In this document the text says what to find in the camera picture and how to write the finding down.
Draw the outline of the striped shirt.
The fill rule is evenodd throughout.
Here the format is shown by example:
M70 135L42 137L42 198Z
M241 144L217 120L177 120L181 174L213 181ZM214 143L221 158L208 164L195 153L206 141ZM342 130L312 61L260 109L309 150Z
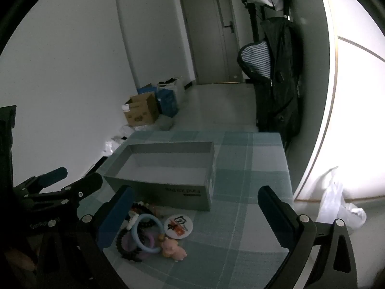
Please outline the striped shirt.
M259 75L270 79L271 63L268 43L265 40L245 45L238 54L241 70L253 77Z

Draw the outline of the black coat rack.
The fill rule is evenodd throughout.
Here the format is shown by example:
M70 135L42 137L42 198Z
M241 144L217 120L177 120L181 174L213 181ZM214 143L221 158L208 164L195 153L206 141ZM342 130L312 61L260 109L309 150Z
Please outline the black coat rack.
M260 40L259 30L258 30L258 20L263 22L266 19L265 11L263 6L257 6L255 3L250 3L247 0L241 1L250 17L250 24L253 34L253 41L258 42Z

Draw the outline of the blue storage box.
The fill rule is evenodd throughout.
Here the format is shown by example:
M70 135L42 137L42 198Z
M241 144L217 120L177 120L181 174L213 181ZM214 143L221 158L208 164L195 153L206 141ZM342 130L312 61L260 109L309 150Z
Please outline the blue storage box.
M138 94L154 93L160 113L169 118L173 118L178 113L178 105L175 93L165 87L158 88L151 84L137 89Z

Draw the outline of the brown cardboard box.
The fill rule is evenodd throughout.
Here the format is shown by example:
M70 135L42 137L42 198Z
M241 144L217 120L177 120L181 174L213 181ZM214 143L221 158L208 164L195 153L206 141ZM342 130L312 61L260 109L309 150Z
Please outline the brown cardboard box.
M154 93L132 96L121 108L131 127L152 125L159 118L159 110Z

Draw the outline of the teal plaid tablecloth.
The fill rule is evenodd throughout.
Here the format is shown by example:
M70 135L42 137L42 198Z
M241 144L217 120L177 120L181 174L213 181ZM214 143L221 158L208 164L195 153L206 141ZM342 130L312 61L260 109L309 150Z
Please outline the teal plaid tablecloth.
M160 254L125 260L115 246L105 255L129 288L264 288L287 251L257 201L267 185L292 202L289 170L277 133L140 131L130 144L208 141L215 146L215 185L209 212L189 211L192 234L181 242L182 262Z

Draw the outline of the black hanging jacket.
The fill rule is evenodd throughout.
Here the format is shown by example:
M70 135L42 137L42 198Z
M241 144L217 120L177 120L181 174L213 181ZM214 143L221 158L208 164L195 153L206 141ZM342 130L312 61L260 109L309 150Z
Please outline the black hanging jacket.
M285 17L268 18L261 26L269 47L271 76L247 76L255 90L256 126L260 132L279 133L287 149L302 121L303 42L297 27Z

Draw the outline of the pink plush charm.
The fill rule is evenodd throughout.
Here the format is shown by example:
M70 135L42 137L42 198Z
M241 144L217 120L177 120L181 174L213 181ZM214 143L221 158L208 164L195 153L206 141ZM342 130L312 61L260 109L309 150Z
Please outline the pink plush charm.
M180 262L187 257L186 251L179 246L178 241L175 239L165 237L160 246L162 248L162 255L165 258L171 258L175 262Z

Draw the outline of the grey door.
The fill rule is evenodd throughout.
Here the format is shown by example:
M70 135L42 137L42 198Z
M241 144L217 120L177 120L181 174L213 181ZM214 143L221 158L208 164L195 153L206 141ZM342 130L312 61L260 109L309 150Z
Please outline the grey door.
M180 0L196 81L239 84L239 50L231 0Z

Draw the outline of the white plastic bag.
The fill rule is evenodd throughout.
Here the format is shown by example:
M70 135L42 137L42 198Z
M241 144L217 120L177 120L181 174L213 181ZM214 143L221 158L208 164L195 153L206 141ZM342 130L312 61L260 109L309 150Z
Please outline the white plastic bag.
M332 224L334 220L341 219L349 232L361 228L366 223L367 214L363 208L345 201L338 167L331 168L324 176L326 182L323 184L324 191L316 221Z

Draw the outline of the white china pin badge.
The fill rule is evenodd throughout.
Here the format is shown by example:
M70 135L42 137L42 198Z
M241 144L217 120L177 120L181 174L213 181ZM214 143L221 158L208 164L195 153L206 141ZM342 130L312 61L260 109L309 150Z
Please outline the white china pin badge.
M193 231L193 221L183 214L172 215L164 221L164 233L171 239L184 239Z

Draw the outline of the grey cardboard box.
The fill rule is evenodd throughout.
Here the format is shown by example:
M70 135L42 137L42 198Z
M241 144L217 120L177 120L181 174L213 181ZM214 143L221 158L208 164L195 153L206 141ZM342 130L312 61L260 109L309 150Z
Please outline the grey cardboard box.
M97 170L114 190L133 188L135 202L209 211L214 188L213 142L129 144Z

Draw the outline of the white plastic bags on floor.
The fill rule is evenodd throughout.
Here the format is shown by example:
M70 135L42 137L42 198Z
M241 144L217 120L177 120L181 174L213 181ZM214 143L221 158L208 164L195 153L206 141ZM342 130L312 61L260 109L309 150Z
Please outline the white plastic bags on floor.
M125 140L136 131L136 128L129 125L122 126L116 136L113 136L109 140L105 141L102 151L103 157L109 157L112 155L125 142Z

